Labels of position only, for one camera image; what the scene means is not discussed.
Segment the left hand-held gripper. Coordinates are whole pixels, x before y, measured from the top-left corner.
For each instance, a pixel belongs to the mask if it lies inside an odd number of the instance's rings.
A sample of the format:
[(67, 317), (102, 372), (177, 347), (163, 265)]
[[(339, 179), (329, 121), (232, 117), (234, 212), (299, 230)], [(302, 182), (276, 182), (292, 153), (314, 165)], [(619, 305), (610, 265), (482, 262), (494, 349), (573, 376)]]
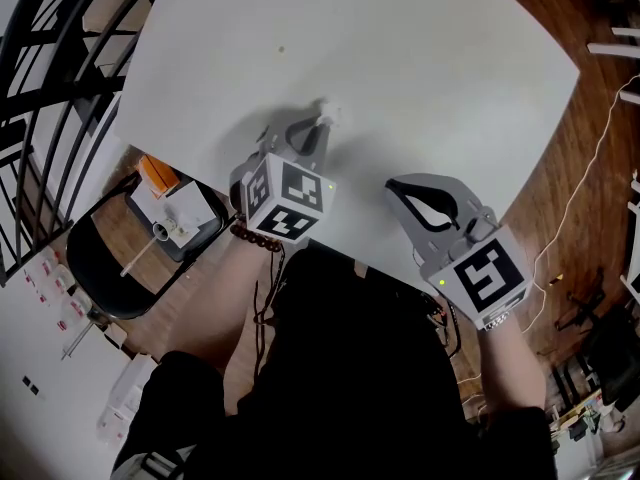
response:
[(322, 175), (330, 126), (317, 120), (280, 116), (231, 171), (230, 199), (250, 232), (296, 244), (329, 213), (337, 189)]

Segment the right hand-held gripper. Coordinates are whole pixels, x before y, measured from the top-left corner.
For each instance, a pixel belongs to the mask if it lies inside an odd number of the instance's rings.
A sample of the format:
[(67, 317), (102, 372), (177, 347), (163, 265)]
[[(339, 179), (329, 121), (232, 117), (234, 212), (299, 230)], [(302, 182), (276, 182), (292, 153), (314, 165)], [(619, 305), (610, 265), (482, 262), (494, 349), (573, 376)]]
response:
[[(460, 230), (462, 205), (471, 202), (473, 211), (482, 207), (459, 179), (428, 173), (388, 179), (385, 195), (413, 248), (436, 269), (449, 248), (445, 245), (441, 253), (442, 244)], [(431, 223), (413, 199), (445, 215), (448, 221)], [(500, 325), (530, 294), (533, 276), (524, 251), (509, 227), (498, 225), (488, 213), (470, 221), (445, 260), (425, 280), (479, 330)]]

